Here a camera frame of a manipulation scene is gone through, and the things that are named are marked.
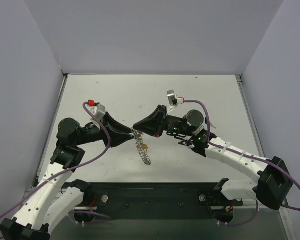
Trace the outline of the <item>metal disc keyring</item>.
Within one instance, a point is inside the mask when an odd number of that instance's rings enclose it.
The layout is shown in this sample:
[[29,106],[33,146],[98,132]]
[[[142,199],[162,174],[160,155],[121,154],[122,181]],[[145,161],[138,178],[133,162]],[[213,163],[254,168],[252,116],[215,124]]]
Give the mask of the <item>metal disc keyring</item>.
[[152,162],[148,155],[148,149],[143,150],[141,148],[141,144],[145,144],[144,139],[143,139],[143,133],[140,131],[134,130],[133,128],[131,129],[131,133],[132,133],[133,139],[135,141],[136,149],[137,149],[138,154],[139,154],[140,158],[142,159],[143,163],[147,166],[151,165]]

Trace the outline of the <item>yellow key tag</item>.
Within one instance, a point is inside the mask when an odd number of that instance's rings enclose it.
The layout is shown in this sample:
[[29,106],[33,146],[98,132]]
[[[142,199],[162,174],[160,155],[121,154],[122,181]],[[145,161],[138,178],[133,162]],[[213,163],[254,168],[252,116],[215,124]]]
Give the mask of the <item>yellow key tag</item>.
[[147,144],[144,144],[144,143],[141,144],[140,147],[141,147],[143,150],[148,150],[148,149],[149,149],[148,145],[147,145]]

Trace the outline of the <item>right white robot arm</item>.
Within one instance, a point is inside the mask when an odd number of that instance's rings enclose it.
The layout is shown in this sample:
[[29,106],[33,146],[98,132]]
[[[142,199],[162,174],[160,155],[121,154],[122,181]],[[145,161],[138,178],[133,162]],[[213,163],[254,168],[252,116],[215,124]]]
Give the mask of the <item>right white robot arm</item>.
[[228,200],[258,200],[264,206],[279,210],[293,186],[285,162],[274,157],[269,160],[254,156],[203,127],[204,116],[198,110],[184,117],[168,115],[164,105],[145,119],[135,123],[133,129],[159,138],[163,133],[180,138],[180,144],[205,158],[217,160],[247,176],[247,181],[226,180],[221,193]]

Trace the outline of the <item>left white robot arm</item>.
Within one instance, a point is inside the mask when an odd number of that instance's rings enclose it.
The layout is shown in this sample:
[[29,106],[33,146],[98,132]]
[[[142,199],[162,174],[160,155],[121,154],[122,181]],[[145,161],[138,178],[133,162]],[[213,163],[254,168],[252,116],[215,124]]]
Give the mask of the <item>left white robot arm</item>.
[[117,147],[132,138],[131,129],[115,121],[109,113],[92,113],[85,127],[73,118],[58,125],[57,144],[44,177],[22,200],[23,207],[5,218],[0,231],[5,240],[49,240],[56,226],[78,205],[91,203],[91,184],[75,180],[64,195],[56,199],[66,181],[82,166],[85,151],[80,145],[103,141],[105,148]]

